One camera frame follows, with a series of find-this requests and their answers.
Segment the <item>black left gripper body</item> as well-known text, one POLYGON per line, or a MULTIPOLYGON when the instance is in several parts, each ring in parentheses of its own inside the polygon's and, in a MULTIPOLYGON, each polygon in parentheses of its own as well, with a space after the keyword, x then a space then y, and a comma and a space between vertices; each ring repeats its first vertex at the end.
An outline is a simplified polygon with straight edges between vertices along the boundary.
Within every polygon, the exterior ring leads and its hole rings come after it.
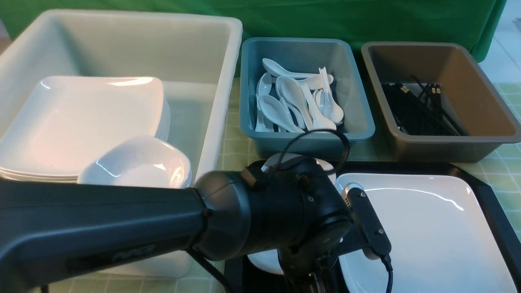
POLYGON ((331 248, 312 244, 298 252, 279 249, 278 259, 287 293, 348 293, 341 276, 339 256, 369 247, 360 234, 347 234, 331 248))

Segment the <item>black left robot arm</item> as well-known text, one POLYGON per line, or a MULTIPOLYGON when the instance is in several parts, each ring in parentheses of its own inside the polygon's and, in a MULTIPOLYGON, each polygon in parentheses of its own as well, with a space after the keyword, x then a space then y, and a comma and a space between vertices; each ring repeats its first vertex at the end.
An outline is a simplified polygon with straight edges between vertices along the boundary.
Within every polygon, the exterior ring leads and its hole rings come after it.
POLYGON ((314 263, 359 221, 312 158, 280 171, 210 171, 191 188, 1 180, 1 291, 172 251, 212 261, 279 249, 314 263))

